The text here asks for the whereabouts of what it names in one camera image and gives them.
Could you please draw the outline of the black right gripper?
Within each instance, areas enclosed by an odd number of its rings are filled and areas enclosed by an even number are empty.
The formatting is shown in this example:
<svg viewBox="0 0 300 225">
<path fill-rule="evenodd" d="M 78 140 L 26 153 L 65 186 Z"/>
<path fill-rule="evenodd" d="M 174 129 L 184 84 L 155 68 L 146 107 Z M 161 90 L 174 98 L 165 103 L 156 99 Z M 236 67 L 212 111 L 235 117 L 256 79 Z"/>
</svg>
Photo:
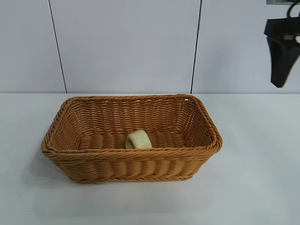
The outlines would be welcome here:
<svg viewBox="0 0 300 225">
<path fill-rule="evenodd" d="M 264 34 L 270 50 L 271 78 L 270 82 L 282 88 L 289 73 L 300 56 L 300 18 L 288 17 L 268 19 Z"/>
</svg>

